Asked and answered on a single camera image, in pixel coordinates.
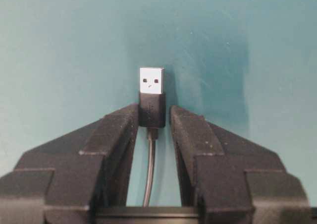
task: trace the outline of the usb-a plug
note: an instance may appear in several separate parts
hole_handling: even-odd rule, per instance
[[[164,69],[140,68],[139,124],[148,128],[165,127]]]

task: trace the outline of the black usb cable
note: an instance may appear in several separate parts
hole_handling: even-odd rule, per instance
[[[155,142],[158,129],[165,127],[166,102],[164,93],[164,69],[140,68],[139,125],[147,128],[149,141],[148,176],[143,207],[150,202],[155,164]]]

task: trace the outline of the black cable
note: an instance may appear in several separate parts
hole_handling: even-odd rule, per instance
[[[149,164],[143,207],[150,203],[154,179],[155,144],[158,128],[165,127],[163,68],[140,68],[139,125],[147,128]]]

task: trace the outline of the teal surface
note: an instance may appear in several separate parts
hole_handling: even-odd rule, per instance
[[[0,174],[21,154],[138,101],[166,68],[178,104],[279,153],[317,205],[317,0],[0,0]],[[140,129],[128,204],[141,205]],[[180,205],[168,127],[151,205]]]

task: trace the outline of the cable strain relief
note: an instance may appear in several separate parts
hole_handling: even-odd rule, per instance
[[[159,137],[159,130],[157,128],[148,127],[147,137],[148,137],[148,140],[153,140],[153,141],[157,140]]]

